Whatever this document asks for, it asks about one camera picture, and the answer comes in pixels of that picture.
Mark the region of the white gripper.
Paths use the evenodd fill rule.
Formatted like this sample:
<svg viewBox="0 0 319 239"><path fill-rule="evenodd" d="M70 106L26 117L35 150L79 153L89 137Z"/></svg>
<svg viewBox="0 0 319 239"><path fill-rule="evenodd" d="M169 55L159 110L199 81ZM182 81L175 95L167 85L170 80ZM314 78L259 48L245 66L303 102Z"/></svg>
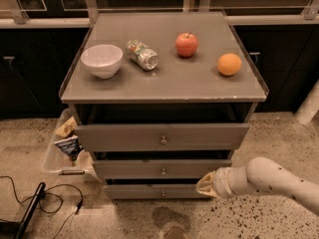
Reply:
<svg viewBox="0 0 319 239"><path fill-rule="evenodd" d="M223 198L235 196L228 183L229 167L219 168L216 172L209 172L197 184L196 191L209 197L217 195Z"/></svg>

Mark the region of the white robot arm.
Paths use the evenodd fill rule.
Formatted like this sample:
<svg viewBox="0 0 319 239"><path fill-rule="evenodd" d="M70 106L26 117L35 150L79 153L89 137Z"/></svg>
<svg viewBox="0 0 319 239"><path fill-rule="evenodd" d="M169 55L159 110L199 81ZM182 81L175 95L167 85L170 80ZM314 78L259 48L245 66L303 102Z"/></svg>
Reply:
<svg viewBox="0 0 319 239"><path fill-rule="evenodd" d="M313 87L296 113L257 113L235 167L206 174L196 191L212 199L281 196L319 214L318 88Z"/></svg>

